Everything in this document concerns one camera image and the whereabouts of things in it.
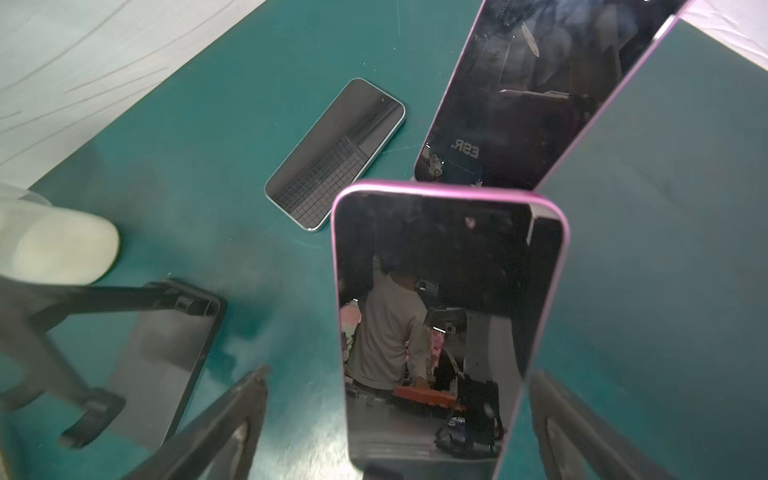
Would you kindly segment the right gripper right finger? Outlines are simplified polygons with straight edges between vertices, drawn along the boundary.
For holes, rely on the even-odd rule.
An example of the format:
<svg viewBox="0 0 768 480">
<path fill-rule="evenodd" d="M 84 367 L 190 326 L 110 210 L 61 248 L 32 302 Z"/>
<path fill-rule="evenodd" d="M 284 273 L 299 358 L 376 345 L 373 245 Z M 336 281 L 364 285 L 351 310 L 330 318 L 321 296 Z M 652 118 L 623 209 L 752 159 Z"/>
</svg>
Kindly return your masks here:
<svg viewBox="0 0 768 480">
<path fill-rule="evenodd" d="M 549 479 L 670 479 L 661 465 L 544 371 L 529 382 L 539 455 Z"/>
</svg>

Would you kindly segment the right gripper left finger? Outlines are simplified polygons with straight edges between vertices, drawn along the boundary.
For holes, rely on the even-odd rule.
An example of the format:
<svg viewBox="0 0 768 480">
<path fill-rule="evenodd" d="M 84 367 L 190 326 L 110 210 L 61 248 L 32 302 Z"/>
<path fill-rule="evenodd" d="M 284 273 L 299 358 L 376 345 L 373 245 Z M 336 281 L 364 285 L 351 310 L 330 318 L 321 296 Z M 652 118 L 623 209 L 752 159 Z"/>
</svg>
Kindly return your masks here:
<svg viewBox="0 0 768 480">
<path fill-rule="evenodd" d="M 244 375 L 127 479 L 246 479 L 268 402 L 263 366 Z"/>
</svg>

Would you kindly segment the black stand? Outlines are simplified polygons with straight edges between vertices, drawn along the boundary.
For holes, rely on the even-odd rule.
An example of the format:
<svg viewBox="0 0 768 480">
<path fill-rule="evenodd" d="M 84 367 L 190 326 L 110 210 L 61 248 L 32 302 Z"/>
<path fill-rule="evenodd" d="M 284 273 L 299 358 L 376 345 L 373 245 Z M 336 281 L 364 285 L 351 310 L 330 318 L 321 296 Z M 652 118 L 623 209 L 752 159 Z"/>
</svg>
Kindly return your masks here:
<svg viewBox="0 0 768 480">
<path fill-rule="evenodd" d="M 142 287 L 59 286 L 1 281 L 1 353 L 24 375 L 1 393 L 1 407 L 20 410 L 49 394 L 81 417 L 60 436 L 82 449 L 105 430 L 145 449 L 176 432 L 220 324 L 225 300 L 174 279 Z M 72 315 L 135 313 L 104 387 L 91 387 L 50 339 Z"/>
</svg>

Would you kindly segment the purple phone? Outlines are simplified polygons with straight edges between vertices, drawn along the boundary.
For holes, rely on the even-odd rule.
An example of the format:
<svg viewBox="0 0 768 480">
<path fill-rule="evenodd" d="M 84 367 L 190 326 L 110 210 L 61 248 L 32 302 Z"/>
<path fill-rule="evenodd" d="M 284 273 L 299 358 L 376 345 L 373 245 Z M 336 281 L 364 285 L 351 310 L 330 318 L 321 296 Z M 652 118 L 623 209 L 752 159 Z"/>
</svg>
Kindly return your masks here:
<svg viewBox="0 0 768 480">
<path fill-rule="evenodd" d="M 415 179 L 537 188 L 684 9 L 666 0 L 484 2 Z"/>
<path fill-rule="evenodd" d="M 492 479 L 570 241 L 521 190 L 364 182 L 331 211 L 347 451 L 366 479 Z"/>
</svg>

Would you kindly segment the teal phone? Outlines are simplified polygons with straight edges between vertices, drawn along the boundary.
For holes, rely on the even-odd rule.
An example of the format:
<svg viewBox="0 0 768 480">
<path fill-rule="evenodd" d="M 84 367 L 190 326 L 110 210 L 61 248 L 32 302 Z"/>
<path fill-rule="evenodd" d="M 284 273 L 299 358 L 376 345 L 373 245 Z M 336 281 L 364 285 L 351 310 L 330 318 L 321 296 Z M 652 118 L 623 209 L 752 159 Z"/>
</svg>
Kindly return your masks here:
<svg viewBox="0 0 768 480">
<path fill-rule="evenodd" d="M 350 80 L 268 179 L 265 196 L 302 230 L 319 230 L 336 196 L 365 173 L 405 117 L 400 100 Z"/>
</svg>

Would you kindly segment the white bottle beige cap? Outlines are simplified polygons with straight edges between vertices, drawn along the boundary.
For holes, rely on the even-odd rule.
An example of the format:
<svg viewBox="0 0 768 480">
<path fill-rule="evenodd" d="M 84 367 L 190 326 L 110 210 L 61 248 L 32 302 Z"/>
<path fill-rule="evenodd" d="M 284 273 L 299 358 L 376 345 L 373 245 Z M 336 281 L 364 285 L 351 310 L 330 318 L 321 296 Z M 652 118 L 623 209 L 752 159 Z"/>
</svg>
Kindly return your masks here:
<svg viewBox="0 0 768 480">
<path fill-rule="evenodd" d="M 110 221 L 25 200 L 1 201 L 1 275 L 27 283 L 89 285 L 114 264 L 120 236 Z"/>
</svg>

